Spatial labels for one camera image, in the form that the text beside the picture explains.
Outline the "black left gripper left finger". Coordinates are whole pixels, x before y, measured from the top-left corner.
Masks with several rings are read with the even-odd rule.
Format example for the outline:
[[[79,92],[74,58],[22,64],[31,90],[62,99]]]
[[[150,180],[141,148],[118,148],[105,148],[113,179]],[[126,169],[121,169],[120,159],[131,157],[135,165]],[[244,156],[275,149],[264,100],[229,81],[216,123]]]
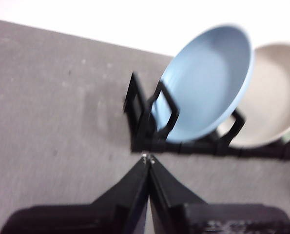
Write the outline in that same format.
[[[144,231],[149,160],[142,156],[127,174],[88,204],[39,205],[15,211],[2,234],[133,234]]]

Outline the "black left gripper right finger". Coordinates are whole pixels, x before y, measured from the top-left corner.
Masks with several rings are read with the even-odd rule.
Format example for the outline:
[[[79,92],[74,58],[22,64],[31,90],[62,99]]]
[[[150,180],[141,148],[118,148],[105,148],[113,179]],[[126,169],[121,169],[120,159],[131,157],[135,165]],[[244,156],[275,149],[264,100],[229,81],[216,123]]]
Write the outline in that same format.
[[[290,218],[263,204],[207,203],[150,155],[149,186],[158,234],[290,234]]]

